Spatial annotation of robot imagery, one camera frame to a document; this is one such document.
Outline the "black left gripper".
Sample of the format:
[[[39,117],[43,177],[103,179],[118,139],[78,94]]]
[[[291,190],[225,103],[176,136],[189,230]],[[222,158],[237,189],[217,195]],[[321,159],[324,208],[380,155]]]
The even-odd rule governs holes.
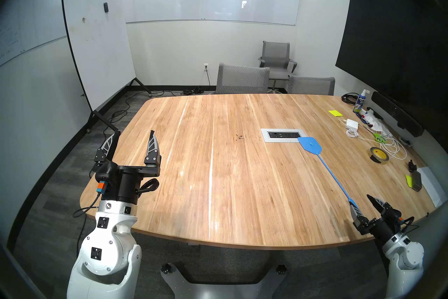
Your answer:
[[[121,135],[120,130],[114,132],[104,144],[98,148],[94,162],[104,164],[113,159],[118,140]],[[155,136],[155,131],[150,131],[146,155],[145,166],[105,166],[105,200],[113,200],[130,204],[137,204],[138,198],[143,193],[155,191],[159,187],[157,177],[160,175],[161,155],[159,144]]]

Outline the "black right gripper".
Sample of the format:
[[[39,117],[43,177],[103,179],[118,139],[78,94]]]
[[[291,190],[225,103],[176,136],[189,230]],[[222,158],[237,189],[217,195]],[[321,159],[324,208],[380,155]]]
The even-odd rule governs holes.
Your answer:
[[[367,194],[373,207],[382,214],[380,219],[369,221],[353,202],[349,203],[353,225],[361,235],[370,233],[380,243],[387,243],[395,235],[395,209],[389,203]]]

